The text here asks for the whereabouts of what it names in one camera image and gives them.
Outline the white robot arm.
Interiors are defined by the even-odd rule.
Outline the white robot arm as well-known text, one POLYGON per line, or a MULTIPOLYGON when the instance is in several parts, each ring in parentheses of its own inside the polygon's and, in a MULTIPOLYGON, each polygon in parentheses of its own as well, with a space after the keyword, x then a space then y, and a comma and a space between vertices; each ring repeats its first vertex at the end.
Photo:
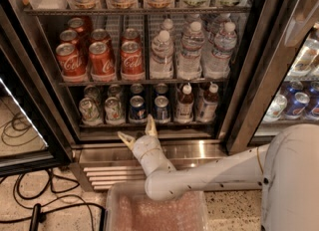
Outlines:
POLYGON ((319 125, 302 123, 279 132, 268 144, 178 170, 166 158, 156 123, 145 134, 118 133, 147 177, 145 192, 156 201, 188 191, 262 191, 260 231, 319 231, 319 125))

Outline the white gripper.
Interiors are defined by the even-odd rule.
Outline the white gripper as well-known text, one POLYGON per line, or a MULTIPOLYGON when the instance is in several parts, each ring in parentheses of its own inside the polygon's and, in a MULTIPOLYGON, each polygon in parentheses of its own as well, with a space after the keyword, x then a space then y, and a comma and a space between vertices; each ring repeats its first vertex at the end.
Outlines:
POLYGON ((157 131, 156 123, 152 115, 148 115, 145 133, 146 135, 136 140, 134 137, 128 134, 125 134, 121 131, 118 132, 118 137, 120 138, 120 140, 129 149, 132 150, 137 160, 141 160, 148 153, 162 152, 160 141, 157 138, 158 131, 157 131))

